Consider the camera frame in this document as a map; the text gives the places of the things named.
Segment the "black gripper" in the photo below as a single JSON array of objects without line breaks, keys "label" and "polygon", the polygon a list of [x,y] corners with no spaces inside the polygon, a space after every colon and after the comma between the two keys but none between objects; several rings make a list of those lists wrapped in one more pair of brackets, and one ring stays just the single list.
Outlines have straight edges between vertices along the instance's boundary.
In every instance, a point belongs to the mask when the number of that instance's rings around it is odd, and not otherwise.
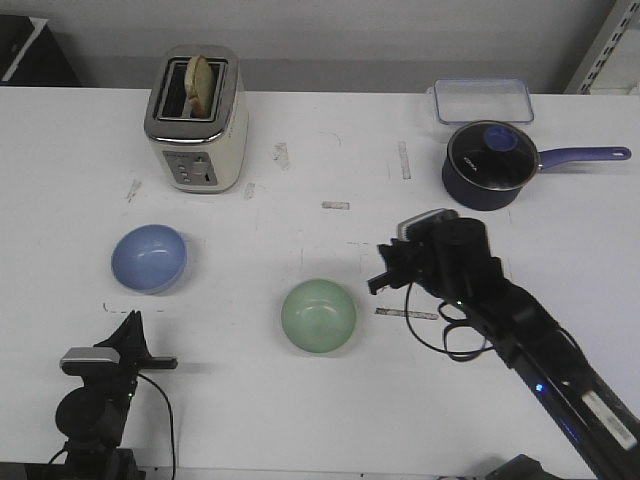
[{"label": "black gripper", "polygon": [[369,292],[377,294],[386,287],[399,289],[411,283],[432,287],[437,273],[433,231],[433,225],[402,227],[389,244],[379,244],[385,270],[367,281]]},{"label": "black gripper", "polygon": [[95,347],[112,348],[120,355],[118,359],[91,359],[81,367],[84,383],[105,395],[133,395],[141,371],[177,368],[176,357],[150,354],[140,311],[132,310],[115,332]]}]

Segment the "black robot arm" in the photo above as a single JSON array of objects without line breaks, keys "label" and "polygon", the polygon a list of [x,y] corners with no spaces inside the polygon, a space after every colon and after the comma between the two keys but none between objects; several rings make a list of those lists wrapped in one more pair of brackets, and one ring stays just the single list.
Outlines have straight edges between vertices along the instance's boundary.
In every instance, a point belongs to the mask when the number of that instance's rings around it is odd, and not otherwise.
[{"label": "black robot arm", "polygon": [[639,420],[591,367],[577,342],[490,252],[486,226],[454,210],[401,222],[381,244],[371,293],[418,284],[460,310],[488,340],[599,479],[639,476]]},{"label": "black robot arm", "polygon": [[66,437],[59,479],[145,479],[134,452],[121,446],[131,402],[140,379],[157,383],[147,370],[173,370],[174,357],[154,357],[144,335],[142,314],[131,311],[107,339],[72,347],[61,358],[63,373],[83,385],[59,403],[55,422]]}]

